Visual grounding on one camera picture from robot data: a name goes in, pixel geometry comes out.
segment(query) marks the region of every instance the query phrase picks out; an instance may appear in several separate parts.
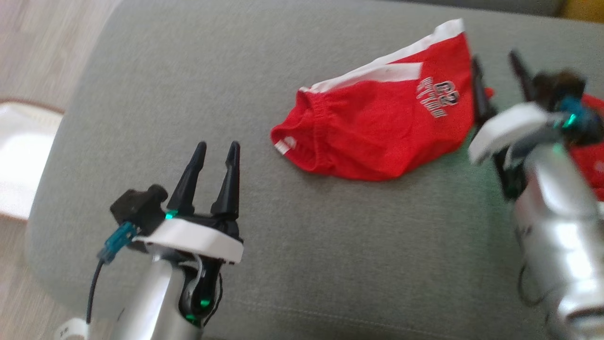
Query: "white object on floor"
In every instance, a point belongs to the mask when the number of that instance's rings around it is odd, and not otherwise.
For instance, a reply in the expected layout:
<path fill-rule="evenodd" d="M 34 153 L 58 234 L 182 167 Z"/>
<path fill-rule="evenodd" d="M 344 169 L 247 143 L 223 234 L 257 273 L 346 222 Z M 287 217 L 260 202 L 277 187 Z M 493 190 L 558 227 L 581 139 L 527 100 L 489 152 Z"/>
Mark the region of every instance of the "white object on floor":
<path fill-rule="evenodd" d="M 62 118 L 38 106 L 0 103 L 0 214 L 28 219 Z"/>

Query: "red fabric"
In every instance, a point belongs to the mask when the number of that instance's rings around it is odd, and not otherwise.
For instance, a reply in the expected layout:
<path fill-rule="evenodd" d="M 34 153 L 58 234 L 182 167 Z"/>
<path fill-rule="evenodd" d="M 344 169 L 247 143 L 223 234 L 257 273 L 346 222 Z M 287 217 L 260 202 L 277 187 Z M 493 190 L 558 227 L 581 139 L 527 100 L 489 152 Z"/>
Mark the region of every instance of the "red fabric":
<path fill-rule="evenodd" d="M 604 101 L 598 98 L 585 94 L 582 102 L 600 113 L 604 112 Z M 604 143 L 573 147 L 570 154 L 598 199 L 604 201 Z"/>
<path fill-rule="evenodd" d="M 354 180 L 396 178 L 464 142 L 474 122 L 466 35 L 392 62 L 422 63 L 414 80 L 299 90 L 271 140 L 301 169 Z"/>

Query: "logo on shorts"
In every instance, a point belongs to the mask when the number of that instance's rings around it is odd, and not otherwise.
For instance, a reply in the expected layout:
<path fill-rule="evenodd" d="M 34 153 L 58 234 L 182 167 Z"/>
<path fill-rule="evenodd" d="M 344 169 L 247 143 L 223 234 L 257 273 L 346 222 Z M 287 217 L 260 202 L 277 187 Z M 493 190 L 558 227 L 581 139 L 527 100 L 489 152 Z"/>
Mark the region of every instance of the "logo on shorts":
<path fill-rule="evenodd" d="M 417 99 L 434 118 L 447 115 L 445 108 L 459 102 L 459 92 L 451 81 L 434 84 L 432 77 L 423 79 L 417 86 Z"/>

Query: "green led light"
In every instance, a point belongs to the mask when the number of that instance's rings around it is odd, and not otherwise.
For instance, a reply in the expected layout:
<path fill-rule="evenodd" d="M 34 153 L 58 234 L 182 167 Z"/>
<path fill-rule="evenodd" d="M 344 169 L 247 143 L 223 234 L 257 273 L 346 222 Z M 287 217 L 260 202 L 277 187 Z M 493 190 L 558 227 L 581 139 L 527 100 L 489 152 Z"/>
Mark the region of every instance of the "green led light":
<path fill-rule="evenodd" d="M 569 127 L 571 127 L 573 125 L 575 120 L 577 120 L 577 115 L 576 114 L 570 115 L 568 120 L 564 123 L 564 125 L 562 125 L 562 128 L 568 129 Z"/>
<path fill-rule="evenodd" d="M 165 219 L 166 220 L 171 220 L 176 215 L 178 215 L 178 211 L 177 210 L 170 210 L 170 211 L 168 211 L 168 212 L 165 213 Z"/>

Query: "blue connector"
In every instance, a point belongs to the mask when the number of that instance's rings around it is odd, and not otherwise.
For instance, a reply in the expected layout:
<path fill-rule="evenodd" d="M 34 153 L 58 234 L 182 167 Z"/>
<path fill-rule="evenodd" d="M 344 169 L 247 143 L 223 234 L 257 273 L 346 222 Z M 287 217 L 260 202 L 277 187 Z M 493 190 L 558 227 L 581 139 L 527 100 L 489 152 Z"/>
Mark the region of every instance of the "blue connector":
<path fill-rule="evenodd" d="M 122 223 L 113 235 L 105 241 L 105 246 L 98 252 L 97 258 L 105 264 L 111 263 L 117 252 L 124 246 L 130 244 L 136 235 L 137 229 L 134 224 L 130 222 Z"/>

